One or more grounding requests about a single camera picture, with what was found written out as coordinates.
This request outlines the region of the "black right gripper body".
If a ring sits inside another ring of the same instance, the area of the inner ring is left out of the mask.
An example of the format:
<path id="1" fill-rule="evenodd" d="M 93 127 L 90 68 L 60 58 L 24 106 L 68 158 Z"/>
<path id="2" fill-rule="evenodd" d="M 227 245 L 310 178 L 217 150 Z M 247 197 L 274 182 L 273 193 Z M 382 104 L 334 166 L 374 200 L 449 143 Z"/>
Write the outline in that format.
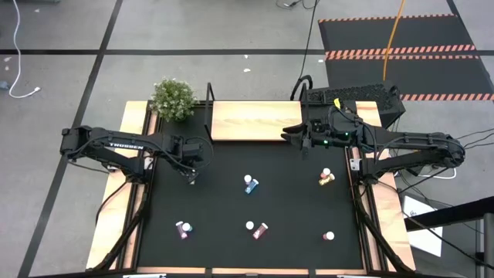
<path id="1" fill-rule="evenodd" d="M 350 121 L 342 116 L 313 118 L 308 121 L 308 137 L 312 147 L 349 147 Z"/>

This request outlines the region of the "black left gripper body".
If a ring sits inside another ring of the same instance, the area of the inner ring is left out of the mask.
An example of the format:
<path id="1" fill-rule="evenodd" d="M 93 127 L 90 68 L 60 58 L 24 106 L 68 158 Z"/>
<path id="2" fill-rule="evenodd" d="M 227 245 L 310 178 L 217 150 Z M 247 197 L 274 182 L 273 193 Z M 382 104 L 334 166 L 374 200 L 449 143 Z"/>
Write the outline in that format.
<path id="1" fill-rule="evenodd" d="M 184 137 L 177 137 L 175 159 L 177 166 L 184 171 L 198 170 L 204 161 L 202 143 L 188 142 Z"/>

